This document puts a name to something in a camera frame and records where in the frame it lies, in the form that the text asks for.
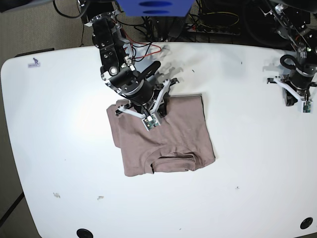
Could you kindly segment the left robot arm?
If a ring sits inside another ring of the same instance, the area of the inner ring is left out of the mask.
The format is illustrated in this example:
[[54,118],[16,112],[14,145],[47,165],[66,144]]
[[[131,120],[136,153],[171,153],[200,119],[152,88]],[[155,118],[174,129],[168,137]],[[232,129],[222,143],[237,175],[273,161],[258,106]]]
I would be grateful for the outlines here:
[[[269,43],[258,38],[251,30],[247,21],[247,8],[252,5],[259,8],[267,17],[272,16],[277,34],[284,39],[280,43]],[[296,55],[285,54],[280,58],[282,67],[289,70],[288,74],[268,78],[267,82],[282,88],[285,105],[290,107],[298,104],[303,113],[310,113],[313,97],[317,93],[313,81],[317,73],[317,31],[308,27],[303,15],[317,13],[314,0],[247,0],[243,4],[242,16],[249,34],[259,43],[270,47],[291,45]]]

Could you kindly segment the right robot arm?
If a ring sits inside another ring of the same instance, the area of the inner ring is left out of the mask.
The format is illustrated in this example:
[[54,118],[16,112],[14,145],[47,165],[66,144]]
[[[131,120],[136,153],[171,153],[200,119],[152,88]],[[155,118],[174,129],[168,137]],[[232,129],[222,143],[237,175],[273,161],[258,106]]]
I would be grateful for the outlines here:
[[159,67],[154,61],[142,72],[135,67],[135,49],[132,42],[117,22],[119,10],[110,0],[79,0],[77,2],[83,24],[91,24],[92,40],[101,56],[101,77],[106,86],[128,101],[114,110],[118,117],[129,114],[145,122],[157,123],[167,115],[167,98],[176,78],[166,79],[160,84],[148,81]]

